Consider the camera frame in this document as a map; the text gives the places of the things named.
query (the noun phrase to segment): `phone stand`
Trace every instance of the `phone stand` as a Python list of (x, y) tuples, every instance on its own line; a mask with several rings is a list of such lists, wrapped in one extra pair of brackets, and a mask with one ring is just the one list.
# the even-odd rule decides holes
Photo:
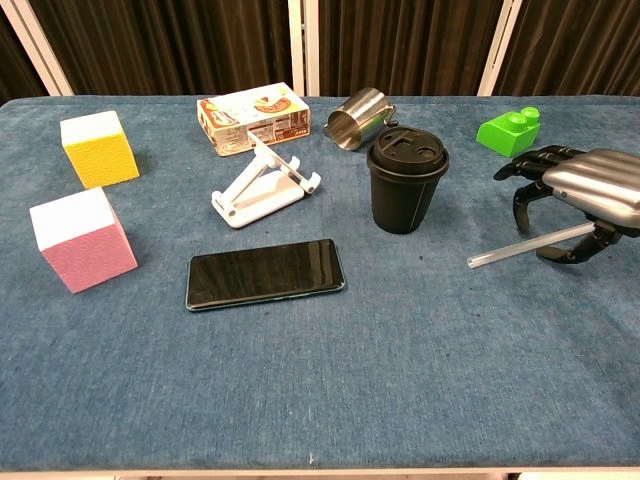
[[(300, 160), (292, 157), (287, 163), (253, 133), (254, 159), (224, 191), (211, 194), (211, 205), (233, 228), (258, 220), (297, 202), (304, 194), (312, 194), (320, 184), (320, 175), (313, 173), (307, 180), (299, 172)], [(267, 169), (278, 169), (263, 175)]]

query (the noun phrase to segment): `smartphone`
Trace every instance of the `smartphone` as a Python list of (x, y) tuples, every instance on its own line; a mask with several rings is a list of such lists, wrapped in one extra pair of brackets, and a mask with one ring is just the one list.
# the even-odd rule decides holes
[(340, 290), (345, 285), (333, 240), (214, 253), (189, 262), (191, 311), (282, 300)]

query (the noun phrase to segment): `background curtain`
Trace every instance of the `background curtain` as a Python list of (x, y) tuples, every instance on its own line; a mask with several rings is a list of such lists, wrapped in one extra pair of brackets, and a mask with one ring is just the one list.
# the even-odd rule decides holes
[(30, 0), (76, 94), (292, 84), (282, 0)]
[(502, 0), (319, 4), (322, 95), (475, 95)]
[(13, 98), (47, 95), (36, 69), (0, 8), (0, 105)]
[(640, 95), (640, 1), (525, 0), (494, 95)]

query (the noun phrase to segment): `pink cube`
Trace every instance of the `pink cube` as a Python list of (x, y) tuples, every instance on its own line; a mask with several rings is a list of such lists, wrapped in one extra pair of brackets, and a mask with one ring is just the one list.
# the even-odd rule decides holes
[(38, 248), (73, 293), (138, 266), (100, 187), (43, 203), (29, 212)]

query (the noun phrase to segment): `green toy block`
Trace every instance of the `green toy block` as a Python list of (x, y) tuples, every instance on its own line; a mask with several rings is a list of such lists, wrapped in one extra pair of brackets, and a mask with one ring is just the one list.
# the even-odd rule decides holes
[(503, 113), (480, 125), (476, 141), (505, 157), (513, 157), (526, 150), (540, 130), (540, 112), (525, 107), (518, 112)]

